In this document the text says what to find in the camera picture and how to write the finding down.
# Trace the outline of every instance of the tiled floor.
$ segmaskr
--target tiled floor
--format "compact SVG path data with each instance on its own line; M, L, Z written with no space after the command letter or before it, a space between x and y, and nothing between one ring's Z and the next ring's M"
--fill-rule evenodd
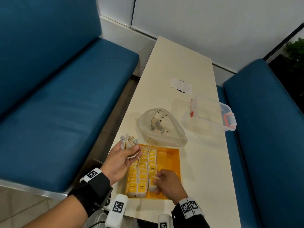
M128 81L88 159L106 159L136 86L137 82ZM20 228L58 203L54 199L0 186L0 228ZM134 219L126 218L124 227L136 227L135 223Z

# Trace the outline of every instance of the yellow tray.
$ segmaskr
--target yellow tray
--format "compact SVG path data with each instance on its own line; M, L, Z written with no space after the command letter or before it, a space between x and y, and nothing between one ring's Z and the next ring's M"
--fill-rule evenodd
M173 149L173 148L168 148L168 147L161 147L161 146L151 146L151 145L145 145L145 144L140 144L142 146L150 146L150 147L155 147L157 148L157 172L160 171L161 169L167 169L167 170L172 170L174 171L177 176L180 179L180 164L179 164L179 149ZM127 179L129 179L129 172L130 169L128 169L127 172ZM127 194L127 187L128 183L125 186L125 195ZM149 191L146 194L146 199L168 199L166 196L163 195L161 192L160 194L154 194L150 193Z

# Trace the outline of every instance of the hand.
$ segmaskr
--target hand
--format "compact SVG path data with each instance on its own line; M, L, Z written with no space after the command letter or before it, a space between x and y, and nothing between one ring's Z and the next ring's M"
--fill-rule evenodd
M173 171L161 169L155 176L160 177L153 181L158 186L156 194L162 191L168 199L173 201L174 205L188 197L179 177Z
M122 179L130 165L137 160L137 157L130 159L127 159L126 157L142 149L139 145L135 145L129 149L121 149L120 145L121 141L111 149L104 164L100 168L104 175L110 180L111 186Z

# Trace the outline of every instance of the table surface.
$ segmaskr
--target table surface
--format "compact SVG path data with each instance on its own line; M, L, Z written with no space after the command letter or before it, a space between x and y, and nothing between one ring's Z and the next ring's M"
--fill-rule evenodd
M192 84L193 95L218 101L211 59L159 37L112 147L123 134L145 144L136 120L147 110L162 107L181 123L193 96L170 88L172 78ZM180 148L181 181L189 197L202 208L210 227L241 227L224 132L213 140L185 129L188 143ZM124 193L126 177L113 185L112 196ZM158 222L159 214L171 214L170 200L129 199L125 215Z

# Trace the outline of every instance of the blue cushioned bench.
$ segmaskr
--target blue cushioned bench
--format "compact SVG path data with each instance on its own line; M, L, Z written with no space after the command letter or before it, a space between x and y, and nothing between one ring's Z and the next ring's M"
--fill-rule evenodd
M138 63L95 0L0 0L0 178L64 192Z
M238 123L225 135L242 227L304 227L303 113L262 59L223 86Z

